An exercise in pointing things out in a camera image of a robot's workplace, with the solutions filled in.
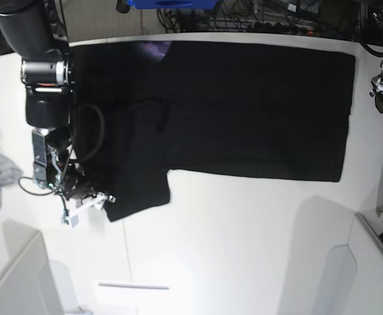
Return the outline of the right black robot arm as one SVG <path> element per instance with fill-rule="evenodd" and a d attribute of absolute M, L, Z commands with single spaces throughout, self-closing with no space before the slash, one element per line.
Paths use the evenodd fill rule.
<path fill-rule="evenodd" d="M 64 15 L 57 12 L 54 1 L 0 1 L 0 31 L 22 58 L 26 121 L 33 127 L 34 183 L 63 202 L 115 202 L 115 197 L 99 191 L 81 168 L 102 146 L 106 123 L 97 106 L 75 103 L 73 58 Z M 86 154 L 72 157 L 81 110 L 98 120 L 98 136 Z"/>

